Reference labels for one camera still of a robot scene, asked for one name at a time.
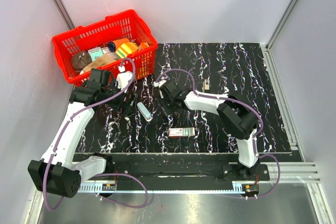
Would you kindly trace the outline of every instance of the cardboard box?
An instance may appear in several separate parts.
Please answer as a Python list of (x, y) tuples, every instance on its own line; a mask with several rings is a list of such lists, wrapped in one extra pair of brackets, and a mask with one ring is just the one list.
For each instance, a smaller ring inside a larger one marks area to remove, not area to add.
[(84, 67), (83, 73), (90, 71), (92, 68), (102, 67), (117, 60), (119, 59), (116, 56), (113, 56), (109, 53), (103, 54), (101, 57)]

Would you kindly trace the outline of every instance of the brown stuffed toy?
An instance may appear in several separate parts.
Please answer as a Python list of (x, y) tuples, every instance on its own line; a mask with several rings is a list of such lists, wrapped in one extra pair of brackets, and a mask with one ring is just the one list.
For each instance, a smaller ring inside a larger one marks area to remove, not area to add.
[(92, 62), (88, 52), (81, 51), (74, 54), (71, 58), (71, 65), (76, 71), (81, 71), (84, 67)]

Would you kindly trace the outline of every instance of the small box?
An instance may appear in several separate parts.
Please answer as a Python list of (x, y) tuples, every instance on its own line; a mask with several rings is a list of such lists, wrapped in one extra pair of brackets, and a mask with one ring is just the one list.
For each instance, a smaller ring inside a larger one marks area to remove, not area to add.
[(108, 47), (102, 47), (101, 50), (103, 51), (104, 54), (106, 54), (107, 52), (110, 52)]
[(83, 68), (83, 73), (90, 71), (92, 68), (102, 67), (108, 65), (112, 62), (119, 60), (117, 57), (111, 57), (109, 54), (103, 54), (97, 60), (91, 62), (86, 67)]
[(94, 62), (104, 54), (100, 47), (92, 48), (88, 50), (88, 53), (91, 56), (92, 62)]
[(170, 128), (168, 131), (170, 137), (194, 136), (195, 128)]
[(147, 42), (141, 42), (138, 50), (142, 50), (142, 49), (145, 49), (147, 47), (149, 47)]
[(203, 82), (203, 92), (205, 92), (205, 90), (209, 90), (210, 89), (210, 80), (206, 79)]

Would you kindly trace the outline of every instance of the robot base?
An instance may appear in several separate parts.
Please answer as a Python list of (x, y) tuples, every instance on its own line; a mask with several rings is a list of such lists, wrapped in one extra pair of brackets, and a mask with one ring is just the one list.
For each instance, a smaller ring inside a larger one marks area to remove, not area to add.
[(220, 175), (225, 181), (269, 181), (268, 167), (265, 164), (256, 164), (255, 167), (247, 168), (241, 164), (223, 164), (223, 174)]

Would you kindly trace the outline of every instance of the black marble table surface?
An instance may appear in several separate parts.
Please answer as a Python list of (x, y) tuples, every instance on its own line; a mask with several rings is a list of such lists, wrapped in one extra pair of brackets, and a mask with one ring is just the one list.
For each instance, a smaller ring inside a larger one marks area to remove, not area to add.
[[(290, 152), (284, 123), (274, 95), (259, 44), (207, 43), (159, 44), (155, 56), (155, 77), (163, 71), (181, 68), (195, 78), (201, 91), (205, 79), (210, 92), (238, 91), (246, 96), (264, 121), (258, 137), (259, 152)], [(180, 88), (191, 87), (190, 78), (182, 72), (170, 72), (165, 79)], [(152, 85), (153, 76), (134, 83), (132, 90), (152, 113), (147, 122), (139, 112), (128, 118), (101, 105), (87, 125), (77, 153), (227, 153), (237, 152), (233, 137), (226, 134), (219, 116), (202, 111), (179, 110), (164, 116), (157, 103), (159, 92)], [(168, 137), (168, 129), (195, 127), (192, 137)]]

